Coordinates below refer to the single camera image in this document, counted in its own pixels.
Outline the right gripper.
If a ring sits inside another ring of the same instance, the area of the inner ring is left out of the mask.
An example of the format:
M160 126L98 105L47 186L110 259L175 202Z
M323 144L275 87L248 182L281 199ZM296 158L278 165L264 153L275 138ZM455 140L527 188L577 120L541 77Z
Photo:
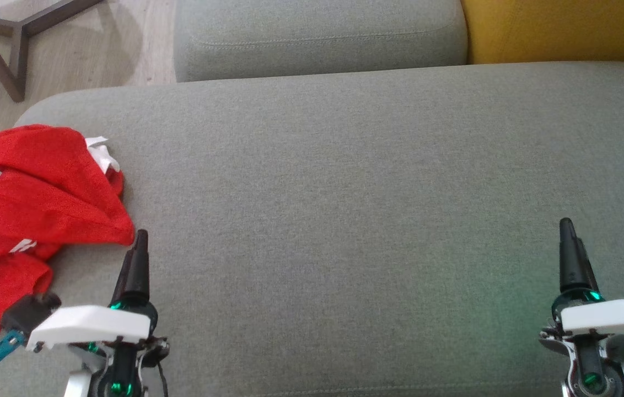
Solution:
M570 218L559 221L560 291L539 342L567 357L564 396L624 396L624 299L604 300L586 246ZM570 291L578 287L591 291Z

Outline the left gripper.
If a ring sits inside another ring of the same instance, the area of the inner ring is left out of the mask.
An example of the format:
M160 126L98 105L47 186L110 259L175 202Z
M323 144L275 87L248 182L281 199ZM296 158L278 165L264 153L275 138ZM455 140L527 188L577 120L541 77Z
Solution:
M65 396L149 396L144 370L163 370L166 337L156 337L158 312L150 301L148 232L139 229L125 254L109 307L80 305L54 311L32 330L27 349L65 345L81 361ZM128 306L124 301L141 307Z

